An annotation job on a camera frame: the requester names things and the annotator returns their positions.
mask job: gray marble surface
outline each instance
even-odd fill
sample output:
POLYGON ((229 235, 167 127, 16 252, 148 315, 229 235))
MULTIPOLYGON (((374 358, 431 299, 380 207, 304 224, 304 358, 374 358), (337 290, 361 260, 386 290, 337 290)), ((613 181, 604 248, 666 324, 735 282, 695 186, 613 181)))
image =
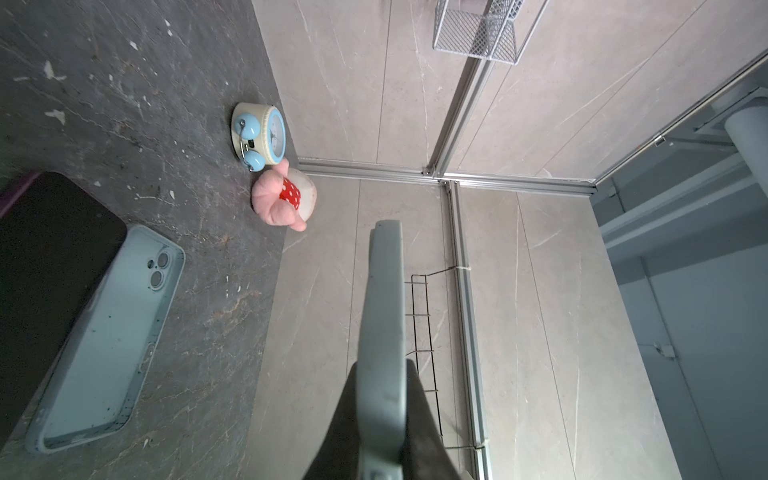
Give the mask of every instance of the gray marble surface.
POLYGON ((282 108, 253 6, 18 0, 0 15, 0 186, 60 171, 187 252, 124 429, 33 456, 33 400, 0 478, 234 478, 285 236, 250 209, 229 135, 238 101, 282 108))

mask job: white speck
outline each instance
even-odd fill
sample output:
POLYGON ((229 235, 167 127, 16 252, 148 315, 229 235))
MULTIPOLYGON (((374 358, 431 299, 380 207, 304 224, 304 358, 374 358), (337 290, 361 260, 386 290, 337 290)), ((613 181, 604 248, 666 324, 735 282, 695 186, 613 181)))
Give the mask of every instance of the white speck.
POLYGON ((45 61, 45 65, 43 65, 43 72, 45 73, 45 77, 48 80, 56 79, 56 80, 62 81, 67 79, 67 75, 56 76, 56 74, 53 72, 53 65, 51 65, 50 60, 45 61))
POLYGON ((46 111, 45 116, 56 118, 61 122, 62 125, 67 123, 67 119, 65 118, 65 113, 61 110, 46 111))

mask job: stuffed animal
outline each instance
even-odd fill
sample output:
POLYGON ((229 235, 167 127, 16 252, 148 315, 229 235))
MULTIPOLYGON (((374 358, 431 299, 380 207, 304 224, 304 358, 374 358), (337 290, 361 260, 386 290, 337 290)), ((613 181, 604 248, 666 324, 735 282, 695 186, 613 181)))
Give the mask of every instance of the stuffed animal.
POLYGON ((253 211, 267 225, 287 225, 302 232, 315 210, 317 188, 305 173, 289 168, 284 158, 256 180, 250 199, 253 211))

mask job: alarm clock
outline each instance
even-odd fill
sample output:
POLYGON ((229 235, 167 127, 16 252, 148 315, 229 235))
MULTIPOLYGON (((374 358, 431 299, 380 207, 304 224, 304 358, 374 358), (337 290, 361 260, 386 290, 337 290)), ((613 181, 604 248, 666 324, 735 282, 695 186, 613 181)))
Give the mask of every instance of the alarm clock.
POLYGON ((232 145, 248 170, 277 165, 286 152, 286 127, 272 105, 239 103, 232 113, 232 145))

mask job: blue clock rim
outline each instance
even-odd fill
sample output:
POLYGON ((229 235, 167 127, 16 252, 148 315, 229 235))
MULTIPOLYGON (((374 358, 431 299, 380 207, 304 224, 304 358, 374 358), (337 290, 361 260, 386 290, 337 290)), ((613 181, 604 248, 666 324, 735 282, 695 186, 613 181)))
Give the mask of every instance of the blue clock rim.
POLYGON ((279 162, 283 159, 283 156, 286 153, 286 125, 283 121, 283 115, 280 113, 280 110, 275 107, 275 109, 270 112, 270 117, 266 121, 266 131, 270 130, 270 122, 272 121, 272 117, 277 117, 280 119, 280 129, 283 131, 283 149, 280 151, 280 155, 276 155, 276 152, 272 150, 272 145, 270 144, 270 153, 275 157, 275 162, 279 162))

